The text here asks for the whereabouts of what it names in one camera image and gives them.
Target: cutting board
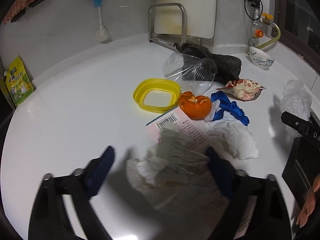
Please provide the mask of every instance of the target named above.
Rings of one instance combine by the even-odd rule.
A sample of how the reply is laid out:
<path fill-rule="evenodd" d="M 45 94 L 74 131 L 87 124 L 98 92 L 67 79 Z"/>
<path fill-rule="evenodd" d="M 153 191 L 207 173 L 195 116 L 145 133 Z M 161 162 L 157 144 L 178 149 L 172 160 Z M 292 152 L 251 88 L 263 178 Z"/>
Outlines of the cutting board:
<path fill-rule="evenodd" d="M 181 3 L 187 11 L 187 35 L 212 38 L 217 0 L 156 0 L 156 3 Z M 155 33 L 181 35 L 181 11 L 178 7 L 158 7 Z"/>

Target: yellow pouch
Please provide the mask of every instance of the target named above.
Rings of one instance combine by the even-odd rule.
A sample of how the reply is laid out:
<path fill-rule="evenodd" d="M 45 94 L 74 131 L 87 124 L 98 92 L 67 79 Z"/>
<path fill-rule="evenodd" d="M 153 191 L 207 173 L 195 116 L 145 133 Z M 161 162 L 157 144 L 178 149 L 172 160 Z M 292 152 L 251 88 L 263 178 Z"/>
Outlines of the yellow pouch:
<path fill-rule="evenodd" d="M 16 106 L 20 105 L 34 91 L 19 57 L 10 64 L 5 84 Z"/>

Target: transparent plastic cup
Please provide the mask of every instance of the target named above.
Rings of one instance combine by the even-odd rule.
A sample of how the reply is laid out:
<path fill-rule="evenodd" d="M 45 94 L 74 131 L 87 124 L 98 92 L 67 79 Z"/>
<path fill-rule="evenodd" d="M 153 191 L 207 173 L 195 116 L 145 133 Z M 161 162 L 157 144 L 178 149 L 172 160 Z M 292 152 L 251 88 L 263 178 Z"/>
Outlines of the transparent plastic cup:
<path fill-rule="evenodd" d="M 165 79 L 177 82 L 181 91 L 191 91 L 195 96 L 203 95 L 213 85 L 217 64 L 210 58 L 200 59 L 174 52 L 164 62 L 162 72 Z"/>

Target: brown window frame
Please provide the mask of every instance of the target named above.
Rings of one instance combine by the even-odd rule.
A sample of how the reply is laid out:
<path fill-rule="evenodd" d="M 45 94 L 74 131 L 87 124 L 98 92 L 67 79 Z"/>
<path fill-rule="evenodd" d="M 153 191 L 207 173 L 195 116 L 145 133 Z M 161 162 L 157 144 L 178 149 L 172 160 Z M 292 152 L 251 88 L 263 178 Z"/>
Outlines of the brown window frame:
<path fill-rule="evenodd" d="M 275 0 L 274 14 L 274 22 L 281 30 L 279 42 L 302 56 L 303 59 L 320 75 L 320 55 L 285 29 L 286 0 Z M 275 30 L 272 31 L 271 36 L 276 36 Z"/>

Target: red and cream wrapper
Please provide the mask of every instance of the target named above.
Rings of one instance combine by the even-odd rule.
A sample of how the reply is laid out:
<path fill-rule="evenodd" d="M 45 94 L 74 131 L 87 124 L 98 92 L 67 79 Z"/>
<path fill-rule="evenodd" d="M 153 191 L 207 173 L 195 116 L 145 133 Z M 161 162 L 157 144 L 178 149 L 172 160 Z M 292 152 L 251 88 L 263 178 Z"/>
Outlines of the red and cream wrapper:
<path fill-rule="evenodd" d="M 255 100 L 265 89 L 262 85 L 249 79 L 239 79 L 237 81 L 229 81 L 225 87 L 217 88 L 225 93 L 231 94 L 242 101 Z"/>

